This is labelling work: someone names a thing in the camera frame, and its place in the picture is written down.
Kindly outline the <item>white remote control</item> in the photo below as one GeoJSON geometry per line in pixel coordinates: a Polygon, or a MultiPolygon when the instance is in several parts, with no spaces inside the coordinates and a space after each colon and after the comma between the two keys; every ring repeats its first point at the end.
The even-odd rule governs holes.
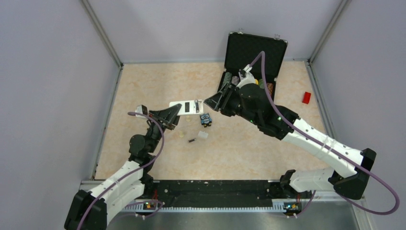
{"type": "Polygon", "coordinates": [[[194,100],[174,101],[169,103],[169,107],[180,104],[181,108],[178,111],[178,116],[182,115],[202,115],[204,114],[203,100],[199,100],[200,112],[197,114],[194,108],[194,100]]]}

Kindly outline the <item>white battery cover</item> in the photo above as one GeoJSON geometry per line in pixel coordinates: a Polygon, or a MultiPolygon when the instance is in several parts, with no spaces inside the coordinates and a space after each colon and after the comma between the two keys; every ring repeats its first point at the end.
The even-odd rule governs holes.
{"type": "Polygon", "coordinates": [[[203,139],[207,139],[208,138],[208,133],[204,132],[204,131],[199,131],[198,132],[198,137],[199,138],[203,138],[203,139]]]}

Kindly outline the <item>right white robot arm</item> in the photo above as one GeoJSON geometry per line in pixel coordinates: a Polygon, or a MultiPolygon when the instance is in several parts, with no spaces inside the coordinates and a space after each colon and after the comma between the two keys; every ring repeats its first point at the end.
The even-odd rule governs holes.
{"type": "Polygon", "coordinates": [[[204,100],[204,103],[228,117],[240,116],[260,132],[296,145],[328,165],[310,171],[288,170],[280,177],[286,197],[306,191],[335,191],[359,200],[363,196],[376,152],[353,149],[318,131],[292,110],[270,102],[266,91],[256,84],[242,88],[232,84],[204,100]]]}

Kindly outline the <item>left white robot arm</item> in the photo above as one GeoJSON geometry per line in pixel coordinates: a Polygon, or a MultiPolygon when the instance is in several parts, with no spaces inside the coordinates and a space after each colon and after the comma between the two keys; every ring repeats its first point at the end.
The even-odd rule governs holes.
{"type": "Polygon", "coordinates": [[[141,105],[128,115],[147,120],[144,135],[133,135],[129,140],[128,160],[109,178],[89,191],[78,190],[67,218],[66,230],[104,230],[111,220],[132,200],[153,194],[152,168],[165,144],[165,130],[173,130],[179,122],[182,105],[152,111],[141,105]]]}

